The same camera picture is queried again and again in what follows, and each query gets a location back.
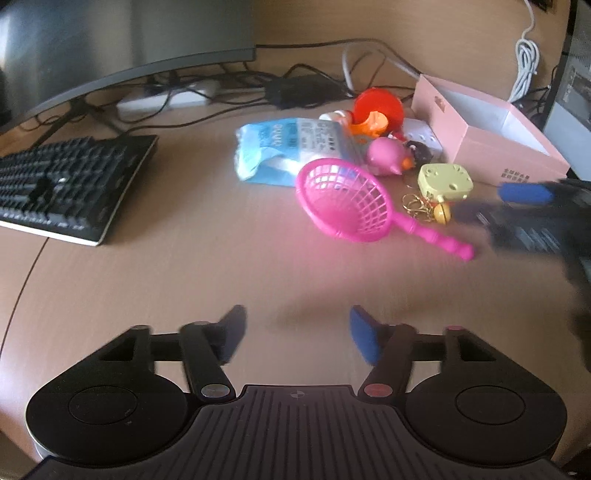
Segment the computer monitor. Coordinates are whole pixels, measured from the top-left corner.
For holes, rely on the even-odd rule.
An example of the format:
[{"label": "computer monitor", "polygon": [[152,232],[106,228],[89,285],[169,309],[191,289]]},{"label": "computer monitor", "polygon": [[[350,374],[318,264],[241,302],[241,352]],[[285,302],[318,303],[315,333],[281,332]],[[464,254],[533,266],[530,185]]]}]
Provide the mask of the computer monitor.
[{"label": "computer monitor", "polygon": [[115,83],[254,55],[251,0],[13,0],[0,11],[0,132]]},{"label": "computer monitor", "polygon": [[581,180],[591,180],[591,2],[571,0],[567,35],[544,107],[544,135]]}]

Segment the monitor stand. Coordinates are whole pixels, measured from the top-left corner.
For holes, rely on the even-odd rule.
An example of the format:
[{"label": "monitor stand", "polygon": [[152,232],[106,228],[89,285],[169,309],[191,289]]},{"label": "monitor stand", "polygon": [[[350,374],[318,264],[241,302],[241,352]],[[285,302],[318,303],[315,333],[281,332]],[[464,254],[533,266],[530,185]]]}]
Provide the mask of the monitor stand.
[{"label": "monitor stand", "polygon": [[124,133],[124,131],[121,130],[118,126],[116,126],[113,122],[105,118],[104,113],[104,109],[102,109],[99,106],[87,103],[86,100],[84,100],[83,98],[75,98],[73,100],[70,100],[70,110],[68,110],[67,113],[64,113],[64,115],[62,115],[58,120],[56,120],[55,123],[51,124],[49,130],[47,130],[47,132],[40,136],[39,139],[37,139],[37,141],[33,143],[31,147],[38,147],[39,145],[42,145],[64,125],[82,115],[90,115],[92,118],[94,118],[101,124],[106,125],[119,135]]}]

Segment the orange toy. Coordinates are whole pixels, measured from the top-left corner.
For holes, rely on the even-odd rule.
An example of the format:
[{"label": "orange toy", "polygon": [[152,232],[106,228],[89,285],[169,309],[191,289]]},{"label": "orange toy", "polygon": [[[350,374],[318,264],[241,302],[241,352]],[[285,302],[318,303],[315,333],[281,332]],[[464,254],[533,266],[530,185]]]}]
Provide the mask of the orange toy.
[{"label": "orange toy", "polygon": [[370,112],[365,121],[349,126],[351,135],[367,135],[378,138],[388,128],[388,119],[383,113]]}]

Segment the black keyboard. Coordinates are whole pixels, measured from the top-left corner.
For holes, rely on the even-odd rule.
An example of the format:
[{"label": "black keyboard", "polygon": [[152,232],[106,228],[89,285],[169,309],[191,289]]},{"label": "black keyboard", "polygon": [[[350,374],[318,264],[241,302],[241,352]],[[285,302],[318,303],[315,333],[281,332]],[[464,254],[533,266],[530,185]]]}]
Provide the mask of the black keyboard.
[{"label": "black keyboard", "polygon": [[0,157],[0,225],[99,245],[156,141],[73,138]]}]

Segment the key ring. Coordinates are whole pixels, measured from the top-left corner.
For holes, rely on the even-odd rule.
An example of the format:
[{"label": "key ring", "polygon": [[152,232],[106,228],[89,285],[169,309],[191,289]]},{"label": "key ring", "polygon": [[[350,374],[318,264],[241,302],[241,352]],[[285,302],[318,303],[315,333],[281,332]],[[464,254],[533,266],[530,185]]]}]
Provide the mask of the key ring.
[{"label": "key ring", "polygon": [[402,197],[402,208],[413,218],[423,222],[434,222],[433,207],[423,197],[407,193]]}]

